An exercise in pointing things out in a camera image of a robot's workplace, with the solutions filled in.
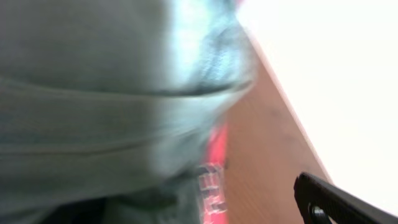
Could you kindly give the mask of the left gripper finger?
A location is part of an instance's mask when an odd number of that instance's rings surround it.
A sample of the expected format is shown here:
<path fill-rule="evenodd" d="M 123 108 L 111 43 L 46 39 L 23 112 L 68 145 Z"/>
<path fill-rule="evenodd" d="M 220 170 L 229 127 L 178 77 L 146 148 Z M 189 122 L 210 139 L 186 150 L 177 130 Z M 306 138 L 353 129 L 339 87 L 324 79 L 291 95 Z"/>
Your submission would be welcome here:
<path fill-rule="evenodd" d="M 294 197 L 304 224 L 397 224 L 397 217 L 302 172 L 294 183 Z"/>

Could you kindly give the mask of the light blue t-shirt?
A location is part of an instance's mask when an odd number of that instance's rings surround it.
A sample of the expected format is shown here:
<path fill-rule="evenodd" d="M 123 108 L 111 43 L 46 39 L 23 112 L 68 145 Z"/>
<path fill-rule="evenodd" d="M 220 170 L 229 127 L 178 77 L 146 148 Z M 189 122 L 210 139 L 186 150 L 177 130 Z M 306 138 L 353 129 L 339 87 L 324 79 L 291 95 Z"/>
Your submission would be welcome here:
<path fill-rule="evenodd" d="M 213 129 L 253 84 L 230 0 L 1 0 L 1 222 L 202 223 Z"/>

